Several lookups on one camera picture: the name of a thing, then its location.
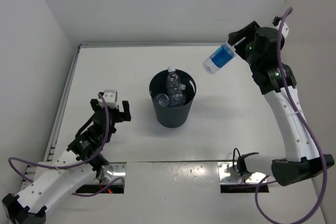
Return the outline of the blue-cap blue-label water bottle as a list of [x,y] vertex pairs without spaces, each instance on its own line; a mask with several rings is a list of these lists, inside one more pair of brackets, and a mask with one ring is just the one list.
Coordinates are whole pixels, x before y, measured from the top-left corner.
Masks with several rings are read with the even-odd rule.
[[226,42],[204,60],[203,68],[207,73],[215,74],[224,65],[229,63],[235,56],[236,53],[234,48],[228,42]]

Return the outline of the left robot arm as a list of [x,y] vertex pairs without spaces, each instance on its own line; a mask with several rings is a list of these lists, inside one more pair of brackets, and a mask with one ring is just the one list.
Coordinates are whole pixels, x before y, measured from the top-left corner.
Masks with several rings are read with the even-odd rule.
[[11,223],[45,223],[50,214],[70,195],[90,197],[76,191],[86,183],[97,180],[101,186],[97,193],[120,182],[101,151],[117,130],[115,124],[131,121],[128,101],[123,111],[118,105],[109,105],[104,98],[92,99],[93,115],[78,130],[74,140],[52,165],[40,165],[44,172],[29,186],[2,199],[6,217]]

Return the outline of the clear unlabelled plastic bottle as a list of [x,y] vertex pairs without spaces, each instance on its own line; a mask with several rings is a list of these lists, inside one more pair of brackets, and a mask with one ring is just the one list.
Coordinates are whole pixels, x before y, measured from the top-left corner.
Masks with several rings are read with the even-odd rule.
[[167,68],[166,89],[169,96],[170,107],[174,108],[184,103],[181,79],[172,66]]

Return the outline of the small blue-label plastic bottle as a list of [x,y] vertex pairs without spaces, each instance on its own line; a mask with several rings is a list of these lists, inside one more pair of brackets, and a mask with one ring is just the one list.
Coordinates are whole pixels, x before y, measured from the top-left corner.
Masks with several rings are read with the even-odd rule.
[[162,107],[167,107],[170,101],[166,94],[159,93],[155,96],[154,102]]

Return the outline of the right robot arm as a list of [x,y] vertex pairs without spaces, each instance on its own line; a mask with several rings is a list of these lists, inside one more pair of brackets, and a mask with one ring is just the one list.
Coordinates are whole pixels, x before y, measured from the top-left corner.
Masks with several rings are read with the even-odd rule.
[[289,34],[287,25],[274,22],[260,27],[251,22],[228,35],[235,55],[249,64],[252,78],[270,105],[285,146],[285,157],[276,159],[257,152],[238,157],[240,175],[260,172],[288,186],[314,178],[323,171],[322,160],[312,137],[301,121],[303,111],[298,98],[297,82],[288,65],[279,67],[277,44],[283,46]]

